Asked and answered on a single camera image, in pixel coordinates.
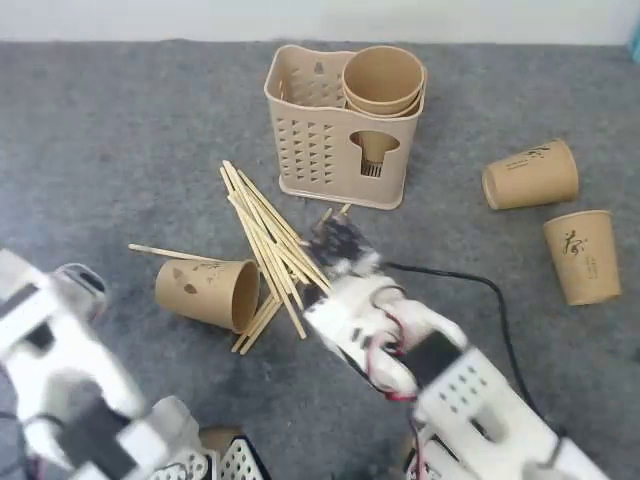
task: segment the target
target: cup bottom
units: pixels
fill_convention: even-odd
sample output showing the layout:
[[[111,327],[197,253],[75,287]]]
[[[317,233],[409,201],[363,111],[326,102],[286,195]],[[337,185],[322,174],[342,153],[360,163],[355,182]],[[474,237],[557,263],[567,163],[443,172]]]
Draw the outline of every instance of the cup bottom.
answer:
[[[484,196],[487,199],[487,203],[494,210],[498,210],[498,203],[495,200],[496,183],[493,179],[493,175],[489,169],[485,168],[482,172],[482,189],[484,190]]]

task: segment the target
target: tipped over paper cup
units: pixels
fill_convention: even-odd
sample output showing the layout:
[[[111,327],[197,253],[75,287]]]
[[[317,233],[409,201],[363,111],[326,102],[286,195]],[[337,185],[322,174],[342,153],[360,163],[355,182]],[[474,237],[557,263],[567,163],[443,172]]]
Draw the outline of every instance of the tipped over paper cup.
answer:
[[[569,146],[557,139],[488,165],[482,188],[494,210],[563,202],[578,195],[578,169]]]
[[[256,311],[260,277],[253,260],[169,260],[156,278],[156,302],[185,317],[242,333]]]
[[[569,305],[604,302],[622,293],[609,212],[554,218],[544,224],[544,235]]]

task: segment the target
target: cup logo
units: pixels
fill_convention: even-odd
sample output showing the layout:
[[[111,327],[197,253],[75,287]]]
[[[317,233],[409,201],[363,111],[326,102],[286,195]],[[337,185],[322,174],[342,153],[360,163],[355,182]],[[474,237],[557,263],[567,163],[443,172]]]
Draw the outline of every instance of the cup logo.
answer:
[[[563,255],[573,255],[574,257],[584,252],[584,246],[587,243],[586,238],[578,238],[575,230],[571,230],[570,233],[564,234],[564,248],[562,249]]]

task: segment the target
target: utensil holder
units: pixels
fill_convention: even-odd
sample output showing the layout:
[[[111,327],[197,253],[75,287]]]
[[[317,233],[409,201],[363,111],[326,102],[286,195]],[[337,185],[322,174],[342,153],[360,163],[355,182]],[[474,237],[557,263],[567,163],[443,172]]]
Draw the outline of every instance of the utensil holder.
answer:
[[[402,202],[404,180],[424,89],[415,113],[374,118],[345,108],[342,70],[355,52],[278,49],[264,92],[280,165],[280,188],[290,195],[391,210]],[[398,141],[381,165],[364,158],[358,132]]]

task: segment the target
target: red wire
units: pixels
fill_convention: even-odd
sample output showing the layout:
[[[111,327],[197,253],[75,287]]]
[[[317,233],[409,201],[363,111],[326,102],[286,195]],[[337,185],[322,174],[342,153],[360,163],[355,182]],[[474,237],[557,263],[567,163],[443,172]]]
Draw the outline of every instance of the red wire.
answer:
[[[405,335],[405,325],[404,323],[395,315],[392,315],[391,313],[389,313],[388,311],[386,311],[384,308],[379,307],[378,305],[376,305],[374,302],[372,302],[372,305],[377,308],[378,310],[382,310],[382,312],[385,314],[385,316],[391,320],[393,323],[395,323],[398,326],[398,345],[396,346],[395,350],[393,353],[395,354],[400,354],[400,355],[404,355],[404,349],[406,346],[406,335]],[[369,381],[371,382],[371,384],[378,390],[382,391],[385,395],[385,397],[387,398],[387,400],[390,400],[392,402],[410,402],[410,401],[414,401],[417,398],[417,395],[400,395],[398,392],[393,392],[393,391],[384,391],[382,388],[380,388],[378,385],[376,385],[374,379],[375,379],[375,375],[373,372],[373,352],[375,352],[375,350],[378,348],[378,343],[379,340],[377,340],[379,338],[379,336],[381,336],[382,334],[384,334],[385,332],[381,332],[381,333],[377,333],[373,336],[373,339],[371,340],[371,344],[369,345],[369,348],[367,349],[367,354],[366,354],[366,365],[365,365],[365,370],[366,370],[366,374],[367,377],[369,377]],[[420,445],[420,436],[418,434],[418,430],[416,428],[416,426],[413,424],[413,422],[410,419],[410,423],[411,423],[411,429],[414,432],[414,436],[415,436],[415,442],[416,442],[416,478],[415,480],[421,480],[422,479],[422,464],[423,464],[423,454],[422,454],[422,445]]]

